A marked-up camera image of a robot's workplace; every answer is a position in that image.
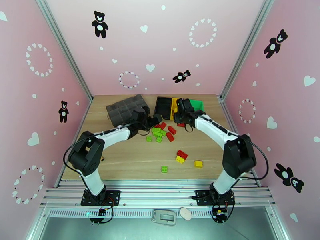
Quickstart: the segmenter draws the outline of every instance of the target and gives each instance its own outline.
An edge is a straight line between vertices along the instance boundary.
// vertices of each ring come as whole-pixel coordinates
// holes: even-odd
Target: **red lego brick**
[[[177,156],[181,156],[182,158],[184,158],[184,160],[186,160],[188,157],[188,155],[181,150],[178,150]]]
[[[166,126],[167,126],[166,123],[162,123],[162,124],[160,124],[159,128],[161,128],[162,130],[164,130],[164,128],[165,128]]]
[[[177,131],[172,127],[172,126],[169,126],[168,127],[168,130],[173,134],[175,135],[177,133]]]
[[[167,138],[168,138],[168,140],[169,140],[170,142],[174,141],[174,137],[173,137],[173,135],[172,135],[170,132],[167,132],[167,133],[166,133],[166,136],[167,136]]]

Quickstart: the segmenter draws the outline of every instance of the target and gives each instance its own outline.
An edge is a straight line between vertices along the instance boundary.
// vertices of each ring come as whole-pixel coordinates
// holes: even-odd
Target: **gray object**
[[[177,214],[171,210],[153,210],[151,221],[168,226],[174,226],[177,221]]]
[[[106,106],[109,118],[114,127],[128,121],[132,112],[143,106],[148,106],[141,95],[136,95],[122,101],[116,102],[115,104]]]

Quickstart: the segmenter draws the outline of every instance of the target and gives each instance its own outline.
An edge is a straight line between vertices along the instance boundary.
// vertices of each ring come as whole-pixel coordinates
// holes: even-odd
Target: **green container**
[[[191,100],[191,99],[190,99],[190,103],[191,103],[192,107],[194,108],[194,111],[201,110],[201,111],[204,112],[204,104],[203,104],[203,101]]]

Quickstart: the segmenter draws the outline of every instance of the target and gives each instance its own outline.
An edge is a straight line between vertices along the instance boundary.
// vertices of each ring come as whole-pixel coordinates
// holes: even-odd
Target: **yellow lego brick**
[[[196,168],[203,168],[203,162],[202,162],[202,161],[197,161],[197,160],[195,160],[195,161],[194,161],[194,166],[195,166]]]
[[[184,164],[184,159],[181,156],[177,156],[176,161],[180,164]]]

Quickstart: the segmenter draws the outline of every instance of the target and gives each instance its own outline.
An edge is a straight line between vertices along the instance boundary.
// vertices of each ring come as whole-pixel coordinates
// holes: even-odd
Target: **black mounting plate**
[[[203,205],[214,205],[212,198],[210,196],[209,190],[196,190],[196,197],[199,197],[201,199],[197,199],[197,205],[203,206]],[[234,205],[234,195],[232,191],[230,190],[226,194],[224,194],[224,197],[221,201],[218,201],[215,203],[215,205],[226,205],[226,202],[228,205]]]
[[[113,206],[119,205],[121,191],[105,190],[103,194],[104,195],[100,197],[99,200],[94,200],[90,191],[85,189],[83,192],[81,205],[82,206],[101,206],[101,205],[110,206],[112,204]]]

